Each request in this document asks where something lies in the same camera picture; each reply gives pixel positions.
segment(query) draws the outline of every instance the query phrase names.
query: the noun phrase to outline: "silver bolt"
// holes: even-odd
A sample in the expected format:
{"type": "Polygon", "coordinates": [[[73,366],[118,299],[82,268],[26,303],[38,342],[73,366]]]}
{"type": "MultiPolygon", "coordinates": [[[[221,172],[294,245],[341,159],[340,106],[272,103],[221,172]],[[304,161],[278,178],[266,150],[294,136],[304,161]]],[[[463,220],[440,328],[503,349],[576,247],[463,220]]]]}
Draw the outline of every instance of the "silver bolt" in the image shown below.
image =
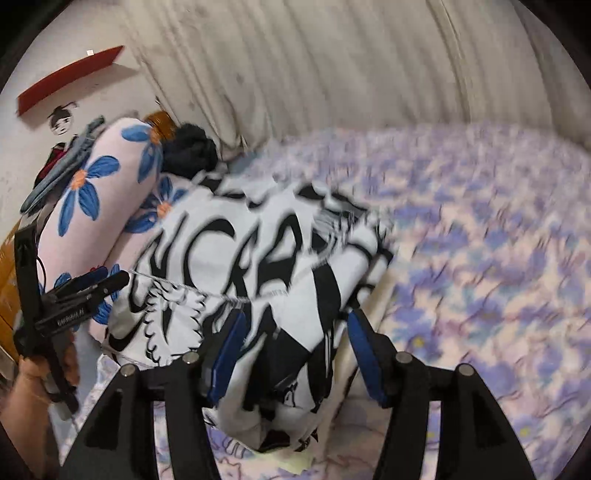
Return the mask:
{"type": "Polygon", "coordinates": [[[187,352],[183,355],[183,362],[187,365],[191,365],[199,360],[199,354],[197,352],[187,352]]]}
{"type": "Polygon", "coordinates": [[[409,364],[413,361],[413,356],[408,352],[398,352],[396,354],[396,361],[401,364],[409,364]]]}
{"type": "Polygon", "coordinates": [[[461,364],[457,369],[464,377],[471,377],[474,375],[474,369],[468,364],[461,364]]]}
{"type": "Polygon", "coordinates": [[[121,367],[121,375],[124,377],[131,377],[136,371],[137,367],[134,364],[125,364],[121,367]]]}

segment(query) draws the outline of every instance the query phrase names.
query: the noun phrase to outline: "black hair of cartoon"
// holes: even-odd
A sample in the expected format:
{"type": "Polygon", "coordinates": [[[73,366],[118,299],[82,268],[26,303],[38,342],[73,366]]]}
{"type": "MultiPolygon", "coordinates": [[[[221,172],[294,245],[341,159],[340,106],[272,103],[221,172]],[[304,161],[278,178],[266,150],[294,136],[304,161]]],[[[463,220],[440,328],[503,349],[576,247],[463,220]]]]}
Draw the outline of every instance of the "black hair of cartoon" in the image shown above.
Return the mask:
{"type": "Polygon", "coordinates": [[[72,125],[72,112],[69,108],[76,108],[76,102],[70,102],[67,105],[58,105],[55,110],[48,116],[49,128],[55,135],[65,134],[72,125]]]}

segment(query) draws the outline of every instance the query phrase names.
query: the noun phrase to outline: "black and white patterned fabric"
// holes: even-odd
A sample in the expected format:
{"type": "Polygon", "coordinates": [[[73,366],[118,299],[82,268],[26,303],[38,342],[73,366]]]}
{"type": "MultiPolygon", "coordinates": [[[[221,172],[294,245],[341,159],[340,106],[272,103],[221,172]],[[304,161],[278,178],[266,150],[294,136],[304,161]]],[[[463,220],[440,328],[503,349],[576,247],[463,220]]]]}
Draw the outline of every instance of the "black and white patterned fabric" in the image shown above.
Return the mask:
{"type": "Polygon", "coordinates": [[[345,314],[393,258],[388,234],[323,184],[207,174],[141,252],[105,345],[120,362],[167,365],[240,308],[249,333],[205,418],[255,450],[302,450],[330,394],[345,314]]]}

